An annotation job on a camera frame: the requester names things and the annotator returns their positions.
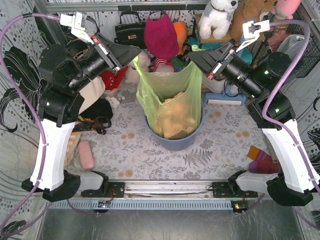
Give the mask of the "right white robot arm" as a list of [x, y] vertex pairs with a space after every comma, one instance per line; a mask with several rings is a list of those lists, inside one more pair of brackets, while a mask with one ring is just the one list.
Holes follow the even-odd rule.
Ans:
[[188, 57], [209, 79], [224, 76], [252, 98], [250, 116], [270, 142], [279, 161], [279, 173], [240, 170], [227, 181], [228, 192], [214, 187], [215, 197], [241, 197], [248, 192], [264, 193], [282, 206], [305, 206], [313, 200], [320, 176], [301, 142], [296, 115], [289, 99], [280, 91], [270, 94], [291, 64], [282, 52], [273, 52], [256, 67], [237, 55], [233, 40], [209, 50], [194, 46]]

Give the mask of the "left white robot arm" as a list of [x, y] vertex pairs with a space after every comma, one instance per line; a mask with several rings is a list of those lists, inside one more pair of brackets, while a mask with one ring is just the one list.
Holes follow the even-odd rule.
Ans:
[[38, 107], [43, 146], [38, 149], [32, 176], [21, 186], [42, 193], [52, 203], [68, 200], [77, 192], [84, 197], [108, 194], [109, 178], [105, 174], [72, 174], [64, 169], [67, 146], [78, 116], [105, 91], [101, 74], [123, 69], [141, 53], [139, 47], [111, 42], [100, 33], [85, 45], [86, 50], [80, 51], [74, 44], [53, 44], [40, 56], [38, 69], [49, 84]]

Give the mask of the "green plastic trash bag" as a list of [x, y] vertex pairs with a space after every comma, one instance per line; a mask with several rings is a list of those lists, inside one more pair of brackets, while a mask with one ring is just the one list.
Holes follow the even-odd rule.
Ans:
[[144, 72], [133, 63], [140, 80], [136, 97], [150, 129], [159, 137], [179, 140], [200, 126], [203, 74], [193, 61], [179, 72]]

